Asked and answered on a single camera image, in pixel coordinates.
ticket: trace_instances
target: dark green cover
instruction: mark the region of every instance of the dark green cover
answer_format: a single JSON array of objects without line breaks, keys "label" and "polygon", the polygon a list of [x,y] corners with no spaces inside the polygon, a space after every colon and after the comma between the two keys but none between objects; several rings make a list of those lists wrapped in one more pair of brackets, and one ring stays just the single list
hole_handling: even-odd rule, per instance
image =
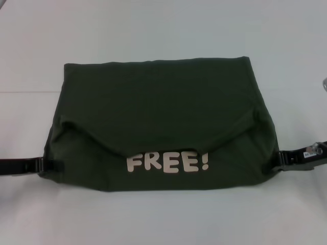
[{"label": "dark green cover", "polygon": [[275,151],[247,57],[66,64],[45,147],[63,170],[42,177],[104,191],[254,185]]}]

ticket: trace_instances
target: white table surface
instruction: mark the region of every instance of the white table surface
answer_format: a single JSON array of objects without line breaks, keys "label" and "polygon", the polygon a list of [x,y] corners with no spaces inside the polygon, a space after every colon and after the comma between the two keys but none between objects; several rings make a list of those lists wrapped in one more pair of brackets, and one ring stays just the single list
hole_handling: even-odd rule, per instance
[{"label": "white table surface", "polygon": [[[279,146],[327,140],[324,0],[7,0],[0,158],[37,157],[65,63],[251,58]],[[327,244],[327,166],[253,187],[98,192],[0,177],[0,244]]]}]

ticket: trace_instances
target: white background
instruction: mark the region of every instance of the white background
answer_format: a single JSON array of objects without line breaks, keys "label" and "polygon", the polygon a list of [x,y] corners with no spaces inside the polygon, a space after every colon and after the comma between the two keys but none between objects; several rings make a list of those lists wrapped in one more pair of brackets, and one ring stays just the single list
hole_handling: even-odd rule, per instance
[{"label": "white background", "polygon": [[[283,150],[327,140],[325,0],[7,0],[0,158],[40,156],[65,63],[249,56]],[[327,166],[254,187],[105,193],[0,178],[0,244],[327,243]]]}]

